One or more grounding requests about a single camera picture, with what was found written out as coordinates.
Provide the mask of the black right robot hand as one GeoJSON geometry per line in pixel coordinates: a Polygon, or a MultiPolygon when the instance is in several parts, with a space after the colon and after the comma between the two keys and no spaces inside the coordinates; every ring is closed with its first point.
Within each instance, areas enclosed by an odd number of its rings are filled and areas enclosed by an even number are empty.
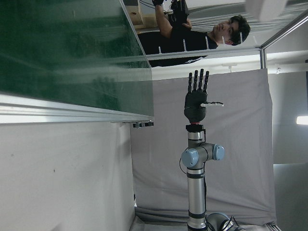
{"type": "Polygon", "coordinates": [[[185,96],[184,115],[191,124],[200,123],[206,116],[209,106],[224,106],[222,102],[209,102],[207,100],[207,84],[209,71],[195,70],[194,75],[189,73],[188,92],[185,96]]]}

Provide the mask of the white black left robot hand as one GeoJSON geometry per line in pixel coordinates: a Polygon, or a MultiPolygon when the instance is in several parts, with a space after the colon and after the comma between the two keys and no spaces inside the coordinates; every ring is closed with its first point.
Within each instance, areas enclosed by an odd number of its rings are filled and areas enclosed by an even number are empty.
{"type": "Polygon", "coordinates": [[[260,22],[270,21],[279,16],[287,0],[246,0],[245,10],[260,22]]]}

